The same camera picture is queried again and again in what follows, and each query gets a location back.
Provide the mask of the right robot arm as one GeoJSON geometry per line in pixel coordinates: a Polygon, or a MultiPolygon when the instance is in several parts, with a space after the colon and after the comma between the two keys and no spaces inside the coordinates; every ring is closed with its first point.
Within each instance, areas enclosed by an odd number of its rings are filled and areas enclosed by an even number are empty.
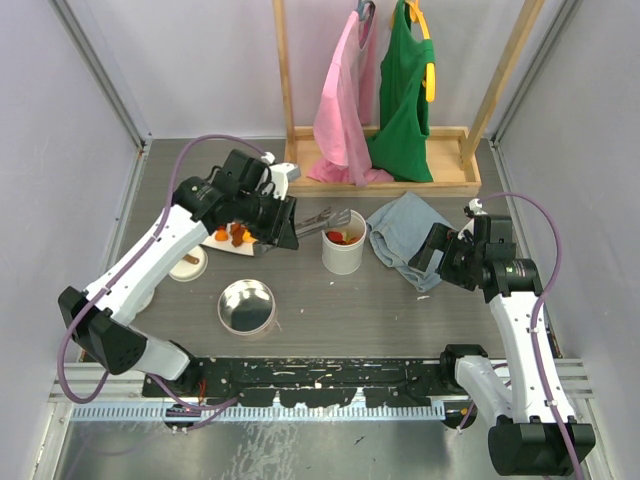
{"type": "Polygon", "coordinates": [[[474,214],[461,231],[435,223],[410,264],[452,285],[483,292],[503,342],[507,380],[478,345],[448,345],[438,379],[452,394],[465,391],[488,424],[488,450],[502,476],[574,476],[595,447],[564,393],[545,329],[543,287],[536,264],[520,258],[512,221],[474,214]]]}

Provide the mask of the blue denim shorts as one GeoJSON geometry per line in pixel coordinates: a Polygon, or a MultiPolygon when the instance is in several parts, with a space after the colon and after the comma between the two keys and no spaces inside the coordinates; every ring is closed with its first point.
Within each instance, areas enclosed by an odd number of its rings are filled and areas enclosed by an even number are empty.
{"type": "Polygon", "coordinates": [[[366,220],[368,238],[377,258],[422,293],[441,282],[436,268],[442,253],[433,254],[425,271],[411,268],[409,261],[435,223],[451,227],[449,221],[412,192],[383,205],[366,220]]]}

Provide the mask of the pink metal bowl container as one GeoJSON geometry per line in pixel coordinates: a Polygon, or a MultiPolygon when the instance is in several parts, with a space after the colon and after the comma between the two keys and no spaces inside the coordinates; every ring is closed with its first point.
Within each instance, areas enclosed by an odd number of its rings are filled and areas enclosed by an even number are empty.
{"type": "Polygon", "coordinates": [[[229,333],[247,341],[265,337],[277,323],[274,294],[255,279],[241,279],[228,285],[219,296],[216,311],[229,333]]]}

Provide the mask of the orange food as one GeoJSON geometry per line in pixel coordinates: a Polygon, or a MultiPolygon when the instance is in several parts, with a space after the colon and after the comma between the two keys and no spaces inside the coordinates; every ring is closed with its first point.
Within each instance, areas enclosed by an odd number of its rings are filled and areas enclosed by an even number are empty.
{"type": "Polygon", "coordinates": [[[362,238],[361,235],[350,235],[347,231],[341,230],[329,230],[325,236],[331,243],[340,246],[356,244],[362,238]]]}

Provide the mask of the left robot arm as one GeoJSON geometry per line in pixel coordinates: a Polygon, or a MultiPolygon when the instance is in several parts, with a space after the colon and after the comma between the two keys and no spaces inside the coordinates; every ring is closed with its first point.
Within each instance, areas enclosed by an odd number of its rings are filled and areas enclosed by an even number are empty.
{"type": "Polygon", "coordinates": [[[234,149],[206,178],[182,181],[150,230],[121,260],[82,290],[66,288],[58,303],[69,337],[110,374],[159,376],[178,396],[194,393],[200,372],[176,343],[131,325],[142,303],[178,262],[217,229],[238,223],[257,241],[295,250],[295,198],[300,170],[234,149]]]}

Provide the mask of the metal tongs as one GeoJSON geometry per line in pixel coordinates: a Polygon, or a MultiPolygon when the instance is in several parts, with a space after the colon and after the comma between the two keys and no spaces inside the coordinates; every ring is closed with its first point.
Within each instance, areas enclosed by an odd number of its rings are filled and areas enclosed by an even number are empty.
{"type": "Polygon", "coordinates": [[[350,209],[334,210],[332,207],[327,207],[316,216],[297,223],[295,233],[298,238],[304,238],[329,228],[348,225],[350,221],[350,209]]]}

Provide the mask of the tall white cylinder container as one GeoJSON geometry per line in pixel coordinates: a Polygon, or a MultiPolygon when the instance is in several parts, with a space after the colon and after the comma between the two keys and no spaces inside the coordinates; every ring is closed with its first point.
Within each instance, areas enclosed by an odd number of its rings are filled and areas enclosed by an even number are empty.
{"type": "Polygon", "coordinates": [[[364,242],[368,229],[364,218],[356,211],[351,210],[351,221],[342,227],[333,227],[322,231],[322,262],[325,268],[336,275],[349,275],[354,273],[361,265],[364,251],[364,242]],[[340,246],[331,243],[325,236],[329,230],[347,231],[350,235],[361,235],[360,241],[353,245],[340,246]]]}

